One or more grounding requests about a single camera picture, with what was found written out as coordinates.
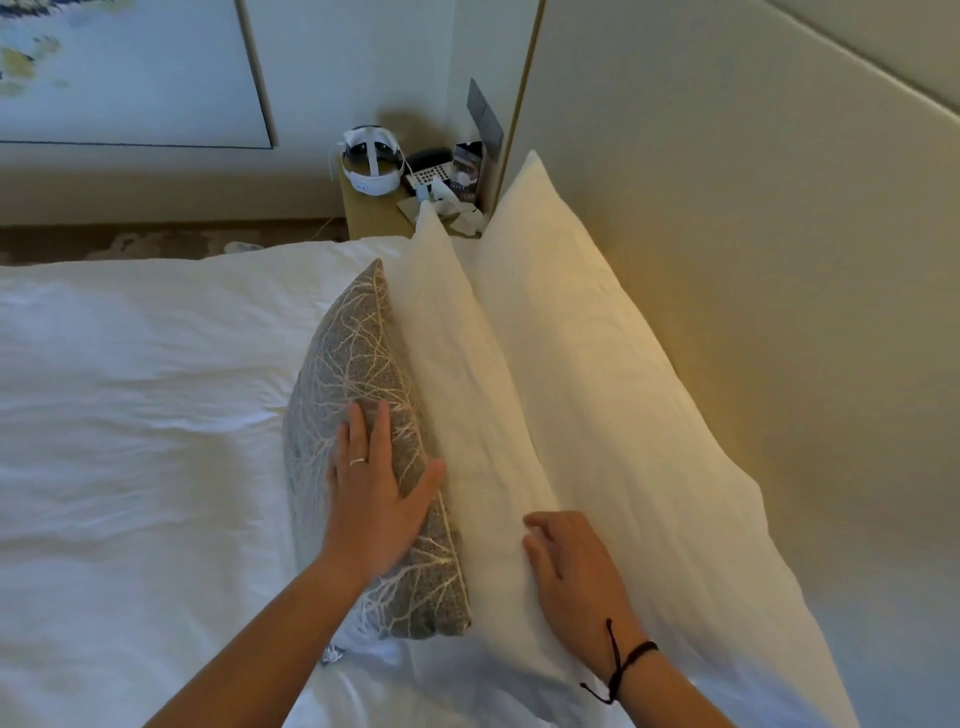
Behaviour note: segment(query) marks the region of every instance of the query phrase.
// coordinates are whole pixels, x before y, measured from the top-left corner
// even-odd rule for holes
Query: person's left hand
[[[410,550],[444,482],[446,465],[443,460],[431,462],[417,487],[401,497],[387,402],[377,406],[369,441],[363,410],[356,402],[348,407],[348,419],[340,425],[333,465],[326,474],[331,505],[320,558],[333,559],[368,585]]]

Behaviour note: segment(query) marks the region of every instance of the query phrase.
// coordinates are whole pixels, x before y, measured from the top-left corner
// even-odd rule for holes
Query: bracelet
[[[613,702],[617,699],[617,694],[620,692],[620,683],[623,682],[623,673],[627,671],[627,667],[635,663],[641,657],[643,657],[647,652],[651,650],[659,650],[657,643],[653,640],[647,640],[645,643],[638,645],[634,648],[634,651],[627,655],[627,660],[621,665],[620,664],[620,649],[616,646],[616,637],[613,636],[613,620],[607,619],[607,631],[610,633],[610,641],[613,643],[613,662],[616,665],[616,670],[613,671],[611,675],[610,682],[607,684],[607,689],[610,691],[609,698],[602,698],[596,692],[592,691],[587,687],[587,683],[581,683],[580,687],[585,691],[589,692],[593,697],[599,700],[601,703],[606,703],[607,705],[612,705]]]

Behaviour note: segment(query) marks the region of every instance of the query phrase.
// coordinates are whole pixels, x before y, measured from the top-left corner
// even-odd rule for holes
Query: vr headset
[[[353,189],[372,197],[388,195],[400,186],[400,177],[406,158],[400,150],[396,137],[383,127],[356,127],[344,132],[347,146],[341,157],[344,174],[353,185]],[[370,166],[370,174],[364,175],[347,169],[347,160],[353,164]],[[380,173],[380,162],[393,167],[389,172]]]

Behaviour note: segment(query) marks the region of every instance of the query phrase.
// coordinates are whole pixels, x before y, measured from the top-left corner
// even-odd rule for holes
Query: brown patterned carpet
[[[150,226],[0,228],[0,265],[62,260],[180,257],[199,260],[227,243],[272,248],[304,240],[349,240],[344,218]]]

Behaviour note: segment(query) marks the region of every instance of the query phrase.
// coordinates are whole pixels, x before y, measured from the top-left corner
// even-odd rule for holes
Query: painting
[[[270,149],[235,0],[0,0],[0,142]]]

